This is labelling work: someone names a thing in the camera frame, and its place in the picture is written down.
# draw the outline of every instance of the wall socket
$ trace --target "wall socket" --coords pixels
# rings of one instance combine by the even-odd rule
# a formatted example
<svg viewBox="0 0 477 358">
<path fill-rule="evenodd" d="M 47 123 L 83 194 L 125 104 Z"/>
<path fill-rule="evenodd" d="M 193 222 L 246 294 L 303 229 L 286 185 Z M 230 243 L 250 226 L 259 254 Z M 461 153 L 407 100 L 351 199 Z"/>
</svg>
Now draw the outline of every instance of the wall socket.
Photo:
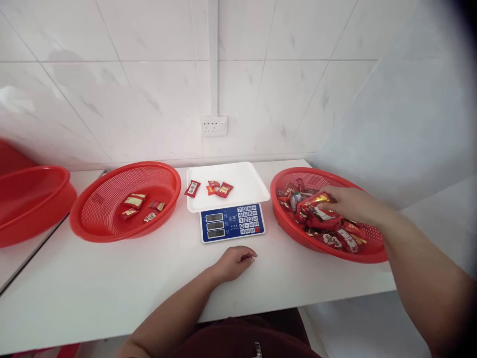
<svg viewBox="0 0 477 358">
<path fill-rule="evenodd" d="M 227 135 L 227 117 L 201 117 L 202 137 L 218 137 Z"/>
</svg>

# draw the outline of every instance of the clothing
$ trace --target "clothing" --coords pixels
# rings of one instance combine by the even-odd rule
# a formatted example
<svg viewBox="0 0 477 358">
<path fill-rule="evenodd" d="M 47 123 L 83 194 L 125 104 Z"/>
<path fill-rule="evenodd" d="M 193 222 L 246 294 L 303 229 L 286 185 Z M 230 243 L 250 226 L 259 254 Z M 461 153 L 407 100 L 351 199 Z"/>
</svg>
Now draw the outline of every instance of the clothing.
<svg viewBox="0 0 477 358">
<path fill-rule="evenodd" d="M 170 358 L 252 358 L 255 342 L 263 358 L 320 358 L 310 348 L 298 310 L 269 312 L 257 316 L 228 318 L 196 331 Z"/>
</svg>

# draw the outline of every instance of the white table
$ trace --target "white table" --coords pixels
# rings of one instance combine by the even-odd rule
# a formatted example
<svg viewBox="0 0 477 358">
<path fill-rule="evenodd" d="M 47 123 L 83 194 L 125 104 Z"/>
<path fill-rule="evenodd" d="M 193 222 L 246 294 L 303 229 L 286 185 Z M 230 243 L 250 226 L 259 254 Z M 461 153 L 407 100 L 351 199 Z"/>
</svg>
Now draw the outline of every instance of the white table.
<svg viewBox="0 0 477 358">
<path fill-rule="evenodd" d="M 254 166 L 267 187 L 285 168 L 309 167 L 304 160 Z M 178 169 L 182 191 L 186 170 Z M 134 240 L 83 241 L 63 222 L 0 297 L 0 355 L 131 334 L 229 246 L 250 246 L 258 258 L 213 292 L 201 322 L 396 289 L 388 263 L 363 265 L 308 250 L 278 226 L 271 201 L 262 208 L 264 235 L 206 245 L 185 195 L 164 225 Z"/>
<path fill-rule="evenodd" d="M 71 172 L 70 182 L 79 195 L 93 181 L 98 179 L 103 172 L 102 170 Z M 55 231 L 62 220 L 63 219 L 30 240 L 0 249 L 0 293 L 41 247 L 45 240 L 50 237 L 51 233 Z"/>
</svg>

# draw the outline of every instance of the person's hand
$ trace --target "person's hand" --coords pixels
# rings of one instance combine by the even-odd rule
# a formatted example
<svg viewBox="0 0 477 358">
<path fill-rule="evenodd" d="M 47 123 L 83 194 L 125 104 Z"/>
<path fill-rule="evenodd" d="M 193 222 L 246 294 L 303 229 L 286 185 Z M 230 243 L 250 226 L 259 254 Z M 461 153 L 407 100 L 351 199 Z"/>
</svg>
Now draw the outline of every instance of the person's hand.
<svg viewBox="0 0 477 358">
<path fill-rule="evenodd" d="M 321 203 L 318 204 L 318 208 L 332 210 L 346 219 L 380 226 L 397 215 L 396 211 L 381 203 L 374 196 L 357 188 L 324 186 L 320 192 L 328 193 L 336 200 L 336 203 Z"/>
<path fill-rule="evenodd" d="M 209 268 L 210 273 L 219 284 L 233 281 L 255 261 L 256 257 L 256 252 L 247 246 L 229 247 L 222 257 Z"/>
</svg>

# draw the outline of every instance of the white scale tray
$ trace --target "white scale tray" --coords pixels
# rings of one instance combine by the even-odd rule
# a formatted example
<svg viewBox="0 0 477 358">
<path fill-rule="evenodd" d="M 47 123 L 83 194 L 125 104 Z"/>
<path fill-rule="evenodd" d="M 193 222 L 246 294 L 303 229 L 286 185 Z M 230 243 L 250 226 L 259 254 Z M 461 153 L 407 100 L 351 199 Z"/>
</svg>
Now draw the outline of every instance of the white scale tray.
<svg viewBox="0 0 477 358">
<path fill-rule="evenodd" d="M 247 205 L 270 199 L 267 187 L 250 162 L 192 167 L 187 170 L 187 187 L 191 180 L 198 181 L 200 186 L 195 198 L 187 197 L 187 209 L 190 212 Z M 227 198 L 209 195 L 206 189 L 209 180 L 216 180 L 220 184 L 225 181 L 234 188 Z"/>
</svg>

